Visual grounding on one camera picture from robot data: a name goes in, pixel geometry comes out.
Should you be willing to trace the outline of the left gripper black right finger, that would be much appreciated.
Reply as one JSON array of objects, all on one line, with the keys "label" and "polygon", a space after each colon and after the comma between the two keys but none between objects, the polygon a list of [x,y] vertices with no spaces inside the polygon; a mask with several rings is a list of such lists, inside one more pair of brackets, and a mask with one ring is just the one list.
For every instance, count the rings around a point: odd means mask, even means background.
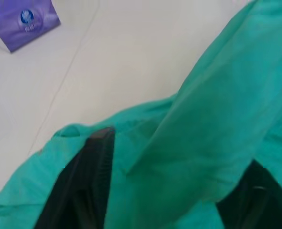
[{"label": "left gripper black right finger", "polygon": [[282,229],[282,187],[255,160],[216,206],[225,229]]}]

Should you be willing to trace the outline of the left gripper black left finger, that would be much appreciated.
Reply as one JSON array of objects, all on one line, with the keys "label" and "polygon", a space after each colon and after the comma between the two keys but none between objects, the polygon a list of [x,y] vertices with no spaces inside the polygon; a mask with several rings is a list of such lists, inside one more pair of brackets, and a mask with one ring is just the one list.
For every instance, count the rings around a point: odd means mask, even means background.
[{"label": "left gripper black left finger", "polygon": [[113,127],[91,134],[60,172],[37,220],[37,229],[104,229],[114,144]]}]

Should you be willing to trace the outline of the green shorts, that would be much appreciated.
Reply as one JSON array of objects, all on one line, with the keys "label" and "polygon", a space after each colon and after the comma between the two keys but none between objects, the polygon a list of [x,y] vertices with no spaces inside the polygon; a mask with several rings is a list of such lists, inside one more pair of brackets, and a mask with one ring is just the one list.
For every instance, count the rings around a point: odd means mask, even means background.
[{"label": "green shorts", "polygon": [[0,191],[0,229],[37,229],[60,172],[106,127],[104,229],[225,229],[216,204],[252,161],[282,187],[282,0],[244,6],[173,96],[56,132]]}]

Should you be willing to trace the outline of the small purple tissue box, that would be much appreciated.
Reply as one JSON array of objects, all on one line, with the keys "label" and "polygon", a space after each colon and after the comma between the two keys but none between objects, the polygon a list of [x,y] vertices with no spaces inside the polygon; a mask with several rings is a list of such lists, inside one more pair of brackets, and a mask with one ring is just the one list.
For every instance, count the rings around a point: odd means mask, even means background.
[{"label": "small purple tissue box", "polygon": [[52,0],[0,0],[0,39],[9,52],[59,25]]}]

